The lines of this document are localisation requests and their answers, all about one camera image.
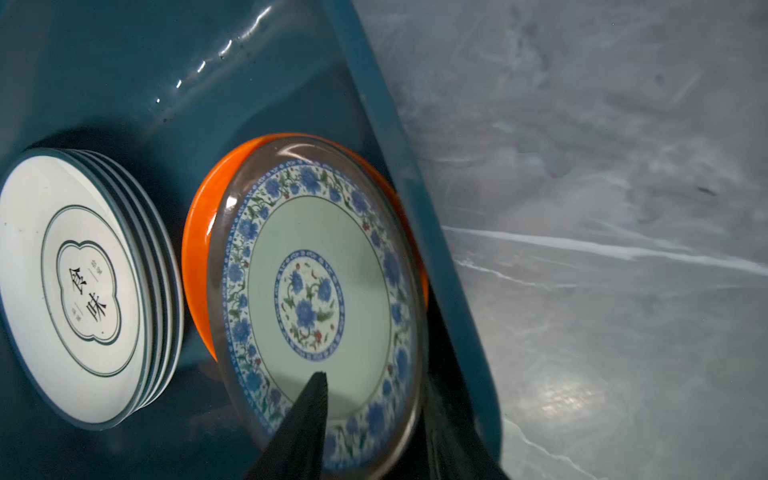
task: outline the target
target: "chinese characters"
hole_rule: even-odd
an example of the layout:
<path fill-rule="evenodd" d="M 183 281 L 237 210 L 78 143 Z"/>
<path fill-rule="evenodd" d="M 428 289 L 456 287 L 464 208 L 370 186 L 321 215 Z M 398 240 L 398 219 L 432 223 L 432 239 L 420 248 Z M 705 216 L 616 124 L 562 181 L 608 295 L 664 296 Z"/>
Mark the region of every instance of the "chinese characters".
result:
<path fill-rule="evenodd" d="M 88 302 L 88 305 L 85 307 L 88 309 L 88 312 L 94 317 L 94 320 L 97 322 L 101 321 L 101 316 L 104 315 L 104 311 L 107 308 L 107 306 L 103 303 L 98 302 L 98 295 L 94 295 L 93 293 L 91 295 L 91 301 Z"/>
<path fill-rule="evenodd" d="M 83 294 L 83 285 L 88 284 L 88 282 L 85 281 L 85 278 L 80 274 L 80 267 L 75 269 L 69 269 L 69 277 L 72 279 L 72 285 L 74 288 L 78 289 L 80 294 Z"/>

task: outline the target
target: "orange plate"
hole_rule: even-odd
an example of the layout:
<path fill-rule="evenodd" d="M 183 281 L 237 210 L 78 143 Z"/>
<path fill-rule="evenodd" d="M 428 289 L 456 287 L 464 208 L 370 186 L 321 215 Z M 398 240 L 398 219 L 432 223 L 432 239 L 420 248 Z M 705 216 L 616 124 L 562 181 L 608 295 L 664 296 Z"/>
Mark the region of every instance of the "orange plate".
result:
<path fill-rule="evenodd" d="M 207 271 L 210 229 L 214 225 L 214 220 L 216 220 L 216 212 L 219 210 L 221 197 L 227 190 L 227 186 L 230 184 L 235 173 L 240 169 L 240 165 L 243 164 L 253 151 L 262 145 L 279 138 L 296 136 L 312 137 L 333 144 L 345 154 L 355 159 L 366 173 L 368 173 L 368 175 L 379 185 L 379 188 L 384 192 L 385 197 L 389 200 L 389 203 L 392 205 L 393 210 L 406 230 L 408 242 L 415 255 L 416 266 L 419 268 L 424 303 L 427 304 L 427 299 L 429 298 L 429 280 L 427 279 L 427 272 L 424 269 L 421 257 L 419 256 L 419 251 L 416 247 L 416 242 L 413 239 L 411 229 L 408 226 L 406 213 L 402 209 L 400 199 L 397 197 L 395 190 L 389 182 L 387 182 L 384 176 L 355 152 L 323 138 L 307 134 L 265 135 L 240 145 L 216 164 L 213 170 L 211 170 L 205 177 L 200 188 L 197 189 L 197 193 L 190 206 L 189 214 L 187 215 L 187 222 L 184 225 L 184 239 L 181 243 L 181 277 L 184 281 L 184 292 L 186 293 L 187 304 L 190 307 L 192 319 L 197 327 L 197 331 L 200 333 L 203 343 L 205 343 L 206 348 L 208 348 L 208 351 L 214 359 L 216 359 L 216 352 L 214 351 L 214 340 L 210 334 L 210 322 L 208 320 Z"/>

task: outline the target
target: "dark pointed object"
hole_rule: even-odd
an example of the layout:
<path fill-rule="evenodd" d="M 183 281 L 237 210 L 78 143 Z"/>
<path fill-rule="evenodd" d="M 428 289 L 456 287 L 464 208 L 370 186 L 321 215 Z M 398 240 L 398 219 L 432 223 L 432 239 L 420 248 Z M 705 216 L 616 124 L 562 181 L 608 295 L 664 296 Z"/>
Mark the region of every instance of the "dark pointed object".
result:
<path fill-rule="evenodd" d="M 432 480 L 508 480 L 485 449 L 472 417 L 459 411 L 454 389 L 427 376 L 424 423 Z"/>
<path fill-rule="evenodd" d="M 323 469 L 328 380 L 315 372 L 245 480 L 316 480 Z"/>

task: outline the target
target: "black object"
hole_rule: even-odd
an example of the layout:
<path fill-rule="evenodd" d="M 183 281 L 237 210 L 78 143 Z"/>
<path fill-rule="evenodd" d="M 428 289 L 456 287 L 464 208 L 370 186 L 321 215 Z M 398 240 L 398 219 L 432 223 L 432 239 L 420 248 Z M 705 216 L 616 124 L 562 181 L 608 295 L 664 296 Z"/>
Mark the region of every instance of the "black object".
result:
<path fill-rule="evenodd" d="M 246 480 L 315 480 L 323 469 L 328 380 L 315 372 Z"/>
<path fill-rule="evenodd" d="M 508 480 L 475 430 L 472 404 L 430 289 L 429 367 L 422 418 L 385 480 Z M 323 464 L 328 385 L 315 373 L 245 480 L 316 480 Z"/>

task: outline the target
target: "blue and white porcelain plate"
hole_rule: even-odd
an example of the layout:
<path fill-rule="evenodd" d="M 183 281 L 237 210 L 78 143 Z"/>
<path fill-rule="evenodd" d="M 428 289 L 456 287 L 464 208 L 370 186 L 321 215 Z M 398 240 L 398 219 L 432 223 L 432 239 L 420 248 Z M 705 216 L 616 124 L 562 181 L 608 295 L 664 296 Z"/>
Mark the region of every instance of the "blue and white porcelain plate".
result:
<path fill-rule="evenodd" d="M 309 377 L 326 372 L 323 464 L 361 468 L 402 433 L 413 402 L 418 313 L 401 233 L 376 199 L 319 161 L 283 161 L 252 185 L 222 271 L 237 383 L 271 436 Z"/>

